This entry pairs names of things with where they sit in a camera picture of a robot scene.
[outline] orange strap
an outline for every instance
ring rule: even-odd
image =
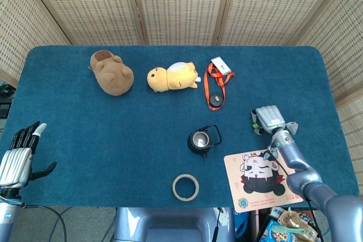
[[[221,86],[222,88],[222,92],[223,92],[223,102],[222,105],[219,106],[218,108],[212,107],[210,106],[210,102],[209,102],[209,86],[208,86],[208,74],[212,76],[212,78],[216,79],[216,83]],[[225,88],[225,84],[229,81],[229,79],[234,76],[234,72],[231,72],[227,75],[226,81],[223,82],[223,75],[222,73],[213,65],[213,63],[211,62],[207,68],[207,70],[205,71],[204,74],[204,91],[205,91],[205,98],[206,98],[206,102],[208,104],[209,109],[211,109],[212,111],[216,111],[219,110],[223,107],[224,103],[225,103],[225,97],[226,97],[226,88]]]

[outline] stuffed animal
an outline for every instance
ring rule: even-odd
[[[147,75],[147,83],[154,92],[164,92],[188,87],[197,88],[197,77],[198,73],[192,62],[177,62],[167,70],[161,67],[152,69]]]
[[[107,50],[95,52],[88,68],[95,73],[96,80],[103,91],[112,96],[126,93],[134,82],[132,70],[123,64],[119,56]]]

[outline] robot finger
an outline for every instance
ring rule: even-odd
[[[20,130],[18,130],[17,133],[14,134],[14,137],[11,140],[11,144],[10,144],[10,148],[9,148],[10,150],[12,150],[14,148],[17,148],[19,137],[20,137],[20,134],[22,133],[23,130],[24,129],[20,129]]]
[[[25,135],[27,134],[28,129],[29,129],[29,127],[27,127],[27,128],[25,128],[25,129],[22,130],[22,132],[19,135],[18,142],[15,144],[15,147],[14,148],[18,148],[18,147],[21,147],[22,146],[23,141],[24,141],[24,138],[25,138]]]
[[[41,133],[45,130],[46,127],[47,127],[47,124],[42,123],[39,126],[37,126],[35,131],[32,133],[32,137],[30,138],[30,143],[28,145],[28,147],[30,147],[32,149],[32,154],[35,153]]]
[[[35,132],[35,130],[36,130],[36,128],[38,128],[39,124],[40,124],[40,122],[37,121],[33,125],[26,128],[26,134],[23,138],[21,147],[29,147],[33,132]]]

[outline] yellow plush toy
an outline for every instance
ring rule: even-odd
[[[188,87],[197,88],[197,77],[198,73],[192,62],[177,62],[167,70],[161,67],[152,69],[147,75],[147,83],[154,92],[164,92]]]

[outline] table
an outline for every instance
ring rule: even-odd
[[[131,90],[104,93],[91,70],[91,55],[107,49],[134,72]],[[236,76],[226,85],[224,107],[208,109],[203,83],[197,89],[154,93],[149,70],[193,61],[199,76],[220,56]],[[220,88],[210,79],[211,92]],[[30,51],[0,142],[36,120],[46,122],[34,171],[58,165],[30,182],[23,201],[39,205],[114,207],[224,207],[232,199],[223,157],[265,148],[250,111],[277,105],[285,120],[299,123],[294,137],[306,160],[341,194],[358,195],[322,56],[309,46],[41,46]],[[187,147],[191,131],[217,124],[223,137],[207,158]],[[194,175],[197,198],[177,200],[174,178]],[[187,182],[178,188],[193,191]]]

